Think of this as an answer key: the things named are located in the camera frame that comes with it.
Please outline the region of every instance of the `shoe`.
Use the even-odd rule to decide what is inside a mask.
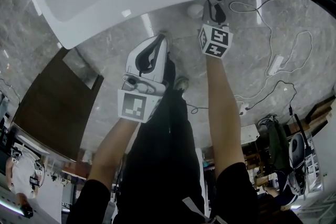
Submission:
[[[184,93],[189,88],[189,79],[186,77],[179,77],[174,84],[174,90]]]
[[[274,121],[274,118],[273,118],[272,114],[268,114],[266,117],[264,117],[260,121],[258,121],[258,125],[259,126],[266,125],[266,122],[269,122],[269,121]]]

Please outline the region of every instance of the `white cable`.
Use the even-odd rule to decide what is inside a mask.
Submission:
[[[310,49],[310,52],[309,52],[309,56],[308,56],[307,59],[304,61],[303,65],[302,65],[301,67],[298,67],[298,68],[292,70],[292,71],[278,71],[278,72],[276,72],[276,73],[273,74],[273,75],[269,75],[269,74],[267,74],[267,71],[268,71],[268,69],[270,68],[271,61],[272,61],[272,57],[273,57],[273,49],[272,49],[272,35],[273,35],[273,30],[272,30],[272,28],[271,28],[268,24],[266,24],[266,22],[264,21],[264,19],[262,18],[261,14],[260,14],[260,12],[259,12],[259,9],[260,9],[262,6],[264,6],[266,3],[271,2],[271,1],[275,1],[275,0],[267,0],[267,1],[263,2],[263,3],[262,3],[259,7],[257,7],[257,8],[254,7],[254,6],[252,6],[252,5],[249,5],[249,4],[246,4],[246,3],[243,3],[243,2],[239,2],[239,1],[233,1],[233,2],[231,2],[231,3],[229,4],[229,9],[230,9],[232,12],[236,12],[236,13],[250,13],[250,12],[257,12],[258,15],[259,15],[259,17],[260,17],[260,19],[262,20],[262,22],[263,22],[263,23],[267,26],[267,28],[270,30],[270,35],[269,35],[269,48],[270,48],[271,55],[270,55],[270,57],[269,57],[268,65],[267,65],[267,68],[266,68],[266,70],[265,70],[265,77],[266,77],[267,79],[265,80],[265,84],[264,84],[264,86],[260,89],[260,91],[259,91],[256,95],[254,95],[254,96],[252,96],[252,97],[242,97],[242,96],[239,95],[239,94],[235,94],[235,95],[234,95],[235,97],[240,97],[240,98],[242,98],[242,99],[253,99],[253,98],[257,97],[257,96],[262,92],[262,90],[266,87],[266,85],[267,85],[267,81],[268,81],[269,78],[275,76],[275,75],[278,74],[278,73],[293,73],[294,71],[303,68],[303,67],[306,65],[307,61],[309,60],[309,58],[310,58],[310,56],[311,56],[311,53],[312,53],[312,51],[313,51],[313,37],[312,37],[311,32],[308,31],[308,30],[301,31],[300,33],[298,33],[298,34],[296,35],[295,40],[294,40],[294,46],[292,47],[290,56],[289,56],[289,58],[287,59],[287,61],[285,62],[285,65],[284,65],[283,67],[280,67],[280,70],[284,69],[284,68],[286,67],[287,63],[288,63],[288,62],[290,61],[290,59],[292,58],[293,51],[294,51],[294,49],[295,49],[295,47],[296,47],[296,45],[297,45],[297,43],[298,43],[298,37],[299,37],[299,35],[304,34],[304,33],[309,33],[311,49]],[[245,10],[245,11],[243,11],[243,10],[234,10],[234,9],[232,9],[232,5],[233,5],[233,4],[241,4],[241,5],[244,5],[244,6],[247,6],[247,7],[251,7],[252,10]]]
[[[237,104],[242,103],[242,105],[239,106],[238,109],[240,109],[243,105],[245,105],[245,102],[244,102],[244,101],[237,101],[237,100],[236,100],[236,103],[237,103]]]

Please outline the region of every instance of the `forearm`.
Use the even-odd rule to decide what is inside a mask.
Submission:
[[[9,189],[12,187],[12,176],[13,176],[13,162],[12,157],[9,157],[6,161],[6,183]]]
[[[120,119],[101,142],[88,179],[102,182],[111,190],[113,177],[138,122]]]
[[[207,56],[209,124],[216,176],[229,165],[244,162],[238,107],[220,59]]]
[[[6,183],[7,187],[10,189],[12,186],[12,170],[6,169]]]

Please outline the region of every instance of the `gray marble tile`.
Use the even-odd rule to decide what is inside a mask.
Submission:
[[[0,78],[12,85],[21,99],[58,51],[57,38],[44,17],[36,15],[29,1],[0,0]],[[228,4],[231,1],[254,6],[257,1],[225,0],[227,22],[234,33],[234,39],[223,63],[233,92],[250,97],[263,87],[266,80],[270,31],[263,23],[258,23],[256,13],[236,14],[229,11]],[[190,79],[190,87],[184,98],[188,104],[208,106],[205,56],[201,53],[197,40],[200,21],[186,15],[189,4],[174,5],[150,12],[148,16],[127,20],[83,42],[65,58],[65,63],[84,81],[93,81],[95,73],[104,76],[86,126],[82,148],[95,151],[118,120],[117,90],[122,86],[127,56],[151,35],[151,31],[154,34],[162,30],[171,32],[173,43],[170,55],[176,64],[176,74]],[[271,92],[281,79],[295,84],[298,93],[292,102],[293,111],[305,116],[315,103],[331,94],[336,82],[336,20],[309,0],[270,2],[262,8],[262,13],[273,29],[274,55],[281,54],[287,60],[296,34],[303,30],[312,33],[314,49],[304,68],[271,77],[258,97],[244,101],[250,105],[255,104]],[[309,35],[303,34],[299,37],[293,57],[285,70],[300,67],[309,50]],[[2,81],[0,90],[9,97],[11,111],[14,113],[18,105],[16,95]],[[279,83],[268,98],[241,117],[242,126],[254,124],[268,113],[278,114],[281,122],[287,122],[290,119],[288,106],[293,93],[292,86]],[[208,111],[199,110],[197,114],[190,114],[192,109],[191,106],[188,107],[188,118],[193,127],[196,146],[211,145]]]
[[[257,0],[225,0],[226,6],[238,1],[257,7]],[[234,10],[252,10],[241,4],[233,4]],[[334,19],[321,7],[310,0],[275,0],[266,3],[261,8],[264,21],[270,27],[334,27]],[[227,10],[227,18],[233,28],[264,27],[256,12],[234,13]]]
[[[154,34],[169,31],[174,38],[197,35],[201,19],[191,19],[186,11],[190,3],[180,3],[148,13]]]

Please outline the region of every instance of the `black cable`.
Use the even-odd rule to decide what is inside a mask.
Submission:
[[[294,126],[295,126],[295,130],[296,130],[296,132],[298,132],[299,130],[298,130],[297,127],[296,127],[296,123],[295,123],[295,121],[294,121],[293,115],[291,115],[291,117],[292,117],[292,120],[293,120],[293,123],[294,123]]]
[[[246,108],[246,110],[251,110],[252,108],[254,108],[257,104],[261,103],[263,100],[265,100],[267,97],[269,97],[274,91],[275,91],[275,88],[277,87],[277,85],[279,84],[279,82],[282,82],[284,84],[288,84],[288,85],[292,85],[293,86],[293,89],[295,90],[295,93],[292,97],[292,99],[289,101],[289,110],[291,111],[292,110],[292,107],[291,107],[291,103],[294,99],[294,97],[296,96],[296,94],[298,93],[295,89],[295,86],[293,83],[291,82],[284,82],[283,80],[278,80],[278,82],[275,84],[274,86],[274,89],[268,94],[266,95],[263,99],[261,99],[260,101],[258,101],[257,103],[255,103],[253,106],[251,106],[250,108]],[[206,107],[203,107],[203,106],[194,106],[192,104],[187,104],[188,106],[191,106],[193,109],[191,110],[191,114],[196,114],[198,112],[199,109],[209,109],[209,108],[206,108]]]
[[[209,109],[209,108],[206,108],[206,107],[202,107],[202,106],[194,106],[192,104],[187,104],[188,106],[191,106],[193,109],[191,110],[190,113],[192,114],[196,114],[198,112],[199,109]]]
[[[42,180],[42,183],[40,184],[40,186],[38,186],[39,188],[42,187],[43,183],[44,183],[44,179],[46,178],[46,169],[44,168],[44,164],[42,164],[42,167],[43,167],[43,180]]]
[[[274,91],[275,91],[275,88],[277,87],[277,85],[279,84],[279,82],[282,82],[284,84],[288,84],[288,85],[292,85],[293,86],[293,89],[295,90],[295,93],[292,97],[292,99],[289,101],[289,107],[291,108],[291,102],[293,101],[295,95],[298,93],[295,89],[295,86],[293,83],[291,82],[284,82],[283,80],[278,80],[278,82],[275,84],[273,90],[268,94],[266,95],[264,98],[262,98],[260,101],[258,101],[257,103],[255,103],[253,106],[251,106],[250,108],[247,108],[246,110],[251,110],[252,108],[254,108],[257,104],[259,104],[260,102],[263,102],[263,100],[265,100],[267,97],[269,97]]]
[[[8,85],[4,79],[1,79],[1,78],[0,78],[0,80],[2,80],[2,81],[4,82],[4,84],[5,84],[7,87],[11,88],[11,89],[14,91],[16,97],[17,97],[18,100],[19,100],[19,105],[20,105],[20,104],[21,104],[20,97],[17,95],[17,93],[16,93],[15,89],[13,88],[13,86],[12,86],[12,85]]]

